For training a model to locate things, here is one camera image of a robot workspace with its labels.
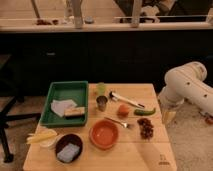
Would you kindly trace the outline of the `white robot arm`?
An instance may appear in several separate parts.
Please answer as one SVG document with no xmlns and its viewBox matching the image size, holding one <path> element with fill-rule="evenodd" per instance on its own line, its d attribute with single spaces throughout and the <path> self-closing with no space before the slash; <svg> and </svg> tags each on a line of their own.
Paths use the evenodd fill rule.
<svg viewBox="0 0 213 171">
<path fill-rule="evenodd" d="M 204 83 L 206 77 L 206 67 L 197 61 L 166 72 L 165 86 L 158 95 L 163 124 L 174 118 L 176 110 L 185 100 L 195 104 L 206 121 L 213 124 L 213 87 Z"/>
</svg>

